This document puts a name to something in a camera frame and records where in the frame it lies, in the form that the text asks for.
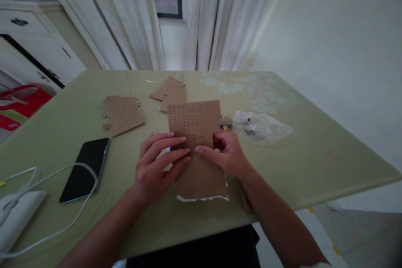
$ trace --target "dark pants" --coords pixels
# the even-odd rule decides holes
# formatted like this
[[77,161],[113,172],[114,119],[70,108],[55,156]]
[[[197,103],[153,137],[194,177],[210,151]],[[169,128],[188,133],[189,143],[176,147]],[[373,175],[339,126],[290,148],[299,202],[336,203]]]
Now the dark pants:
[[260,267],[255,248],[259,240],[254,228],[247,225],[130,258],[127,268]]

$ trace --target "plastic bag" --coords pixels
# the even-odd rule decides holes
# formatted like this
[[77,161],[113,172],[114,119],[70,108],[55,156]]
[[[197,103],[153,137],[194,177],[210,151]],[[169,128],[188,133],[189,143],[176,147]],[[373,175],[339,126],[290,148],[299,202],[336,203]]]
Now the plastic bag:
[[294,131],[265,114],[236,111],[232,130],[241,138],[259,145],[273,145]]

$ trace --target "hand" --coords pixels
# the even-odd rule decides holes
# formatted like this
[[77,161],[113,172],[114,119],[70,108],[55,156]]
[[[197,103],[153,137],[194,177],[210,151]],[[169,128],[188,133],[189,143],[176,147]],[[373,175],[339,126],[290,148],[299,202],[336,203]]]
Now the hand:
[[197,146],[196,153],[219,165],[225,172],[242,180],[250,169],[248,162],[240,146],[237,135],[231,131],[214,133],[214,148],[222,152],[216,152],[206,146]]
[[[184,164],[191,159],[190,156],[186,156],[190,149],[178,149],[156,158],[163,149],[185,141],[185,137],[174,137],[174,133],[165,133],[151,135],[141,143],[139,160],[135,167],[135,183],[132,188],[139,203],[148,206],[167,192],[184,168]],[[173,162],[172,168],[164,171]]]

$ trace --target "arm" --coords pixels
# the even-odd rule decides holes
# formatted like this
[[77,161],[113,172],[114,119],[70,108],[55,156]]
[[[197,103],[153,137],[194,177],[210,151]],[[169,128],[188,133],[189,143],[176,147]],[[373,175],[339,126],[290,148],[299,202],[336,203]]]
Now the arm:
[[[158,200],[175,181],[189,149],[179,149],[156,159],[168,147],[183,143],[185,137],[173,133],[156,134],[143,141],[136,165],[135,184],[116,205],[73,248],[58,267],[111,267],[136,220],[147,207]],[[175,162],[169,171],[164,169]]]
[[222,152],[203,146],[196,152],[239,179],[284,267],[328,263],[303,222],[248,162],[237,135],[215,133],[214,146]]

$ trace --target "white power adapter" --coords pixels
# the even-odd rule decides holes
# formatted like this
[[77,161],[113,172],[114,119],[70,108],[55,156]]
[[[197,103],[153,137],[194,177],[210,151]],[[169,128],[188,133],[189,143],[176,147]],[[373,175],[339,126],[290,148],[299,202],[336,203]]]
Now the white power adapter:
[[[16,205],[10,210],[7,218],[0,226],[0,253],[8,253],[11,250],[15,241],[42,203],[46,194],[45,191],[32,191],[27,192],[18,199]],[[1,199],[0,215],[5,214],[2,213],[2,211],[4,211],[7,204],[15,200],[17,196],[18,194],[16,193]]]

